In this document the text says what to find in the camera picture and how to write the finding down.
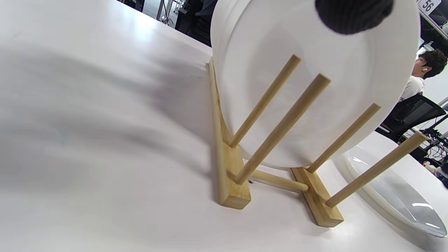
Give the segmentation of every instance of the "person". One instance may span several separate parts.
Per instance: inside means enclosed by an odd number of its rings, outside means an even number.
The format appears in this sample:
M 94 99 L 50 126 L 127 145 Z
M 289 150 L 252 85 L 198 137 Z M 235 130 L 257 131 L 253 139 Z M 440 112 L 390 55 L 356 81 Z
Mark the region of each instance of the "person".
M 422 94 L 425 88 L 424 80 L 440 74 L 446 65 L 447 57 L 439 49 L 420 54 L 399 102 L 416 94 Z

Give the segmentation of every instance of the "white table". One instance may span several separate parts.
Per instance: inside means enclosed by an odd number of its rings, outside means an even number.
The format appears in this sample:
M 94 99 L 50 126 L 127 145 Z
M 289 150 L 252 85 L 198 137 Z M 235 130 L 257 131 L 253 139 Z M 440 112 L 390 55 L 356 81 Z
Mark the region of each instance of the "white table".
M 334 229 L 259 183 L 219 206 L 210 48 L 115 0 L 0 5 L 0 251 L 422 251 L 356 194 Z

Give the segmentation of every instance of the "cable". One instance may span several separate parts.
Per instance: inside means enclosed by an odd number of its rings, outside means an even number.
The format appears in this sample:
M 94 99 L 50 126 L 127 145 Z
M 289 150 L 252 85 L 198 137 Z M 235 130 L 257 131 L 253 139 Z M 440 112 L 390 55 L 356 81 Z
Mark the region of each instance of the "cable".
M 429 120 L 429 121 L 427 121 L 425 124 L 423 124 L 423 126 L 422 127 L 420 127 L 420 129 L 421 128 L 423 128 L 424 126 L 426 126 L 426 124 L 428 124 L 428 123 L 430 123 L 431 122 L 431 120 Z
M 169 26 L 169 24 L 168 24 L 168 13 L 167 13 L 167 7 L 165 6 L 165 0 L 162 0 L 162 4 L 164 5 L 164 9 L 165 9 L 165 18 L 167 19 L 167 26 Z

